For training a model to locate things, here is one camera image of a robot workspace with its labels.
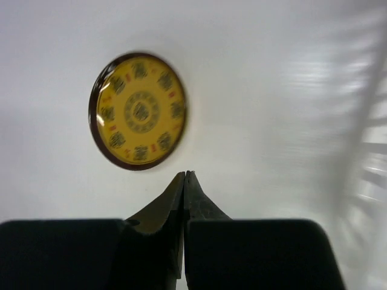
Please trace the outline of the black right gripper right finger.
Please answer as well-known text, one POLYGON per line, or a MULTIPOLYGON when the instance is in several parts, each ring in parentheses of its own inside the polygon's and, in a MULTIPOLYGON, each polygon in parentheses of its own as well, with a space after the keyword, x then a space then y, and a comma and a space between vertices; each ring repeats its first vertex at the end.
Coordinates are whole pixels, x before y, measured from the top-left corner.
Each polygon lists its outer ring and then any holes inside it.
POLYGON ((184 268, 188 289, 194 289, 190 274, 189 222, 232 220, 203 191, 194 171, 187 171, 184 179, 184 268))

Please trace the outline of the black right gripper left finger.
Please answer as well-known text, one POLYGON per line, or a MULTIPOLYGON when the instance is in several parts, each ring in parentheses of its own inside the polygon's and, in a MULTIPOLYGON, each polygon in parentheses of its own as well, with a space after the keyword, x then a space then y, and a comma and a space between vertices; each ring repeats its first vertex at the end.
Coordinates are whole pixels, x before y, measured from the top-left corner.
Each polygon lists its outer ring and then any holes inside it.
POLYGON ((175 289, 183 263, 183 187, 179 172, 164 192, 127 218, 116 251, 117 289, 175 289))

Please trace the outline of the yellow patterned plate brown rim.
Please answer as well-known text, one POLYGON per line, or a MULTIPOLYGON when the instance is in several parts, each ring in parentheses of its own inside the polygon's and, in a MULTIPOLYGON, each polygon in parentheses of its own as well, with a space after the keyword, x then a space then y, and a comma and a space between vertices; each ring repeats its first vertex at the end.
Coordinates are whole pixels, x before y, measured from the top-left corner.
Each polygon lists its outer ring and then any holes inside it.
POLYGON ((178 147, 188 112, 175 68, 160 56, 133 51, 116 57, 96 78, 88 122, 106 159, 140 171, 159 165, 178 147))

